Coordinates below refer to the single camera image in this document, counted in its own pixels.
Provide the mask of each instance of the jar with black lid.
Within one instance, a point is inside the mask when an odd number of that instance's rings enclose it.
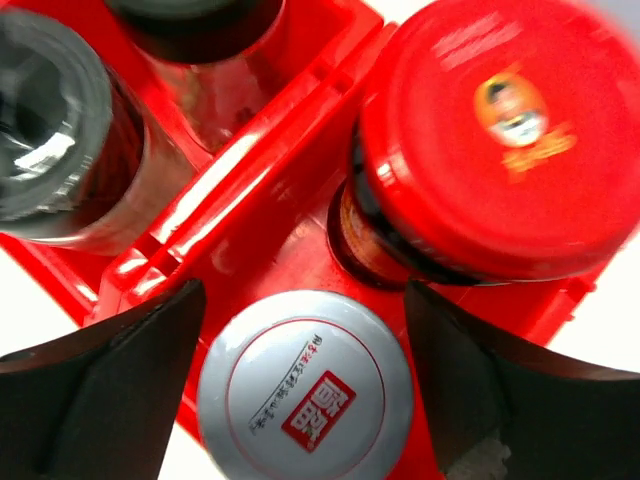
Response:
[[[216,152],[284,84],[272,65],[286,0],[105,0],[163,79],[194,138]]]
[[[337,259],[390,289],[596,267],[640,219],[637,98],[634,45],[585,6],[429,5],[371,74],[329,212]]]
[[[194,170],[74,31],[0,12],[0,231],[116,255]]]

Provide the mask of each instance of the white table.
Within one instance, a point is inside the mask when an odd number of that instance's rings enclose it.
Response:
[[[429,0],[365,0],[390,21],[402,22]],[[592,0],[628,9],[627,21],[640,26],[636,0]],[[609,367],[640,372],[640,236],[629,242],[575,312],[575,320],[550,348]],[[68,334],[75,324],[13,260],[0,250],[0,355]],[[174,428],[161,480],[223,477],[205,451],[178,425]]]

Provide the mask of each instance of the red label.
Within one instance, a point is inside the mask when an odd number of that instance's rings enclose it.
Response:
[[[312,453],[355,398],[356,393],[327,370],[282,424],[282,430]]]

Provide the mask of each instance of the black lid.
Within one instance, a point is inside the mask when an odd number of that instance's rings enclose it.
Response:
[[[18,233],[35,217],[30,228],[46,230],[43,215],[76,207],[111,102],[109,75],[79,35],[24,10],[0,13],[0,231]]]
[[[213,63],[253,45],[284,0],[105,0],[133,41],[177,63]]]

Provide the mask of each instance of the bottle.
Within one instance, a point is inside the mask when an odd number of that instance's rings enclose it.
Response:
[[[216,152],[282,88],[272,59],[285,0],[105,0],[164,81],[192,136]]]
[[[0,13],[0,231],[116,255],[194,176],[74,31]]]
[[[569,2],[461,3],[420,11],[378,59],[335,256],[389,289],[588,271],[640,220],[636,49]]]

